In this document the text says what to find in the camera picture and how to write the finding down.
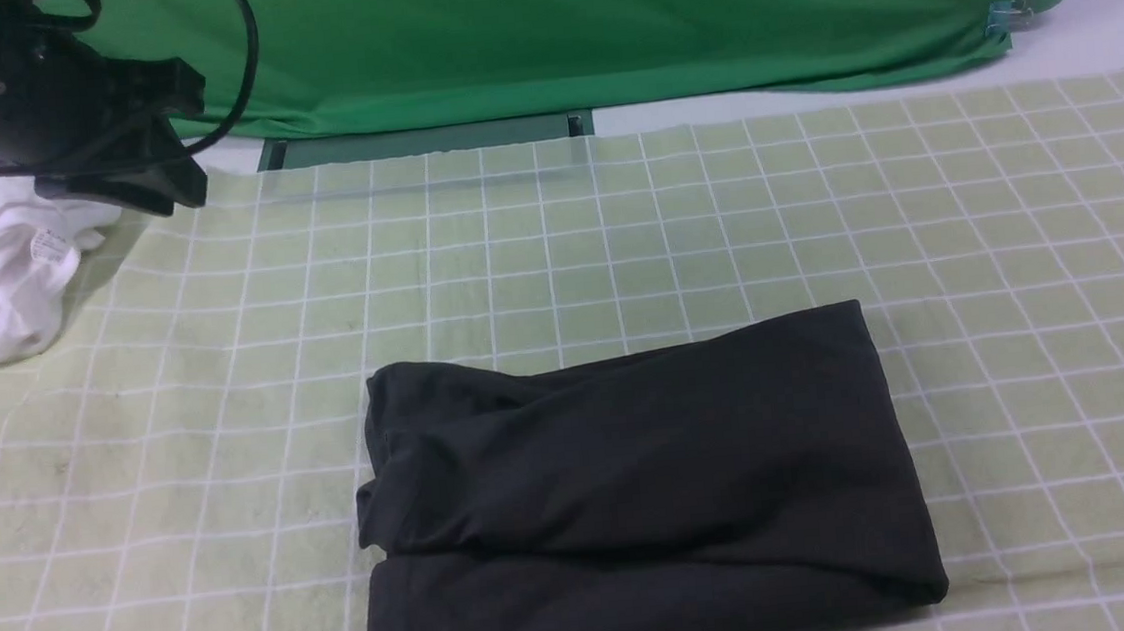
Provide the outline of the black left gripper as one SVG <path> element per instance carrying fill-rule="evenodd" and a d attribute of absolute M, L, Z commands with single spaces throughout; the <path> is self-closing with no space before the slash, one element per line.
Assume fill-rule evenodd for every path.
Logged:
<path fill-rule="evenodd" d="M 51 200 L 169 217 L 206 202 L 208 178 L 170 115 L 203 110 L 203 75 L 180 58 L 109 58 L 78 39 L 101 13 L 0 0 L 0 177 Z"/>

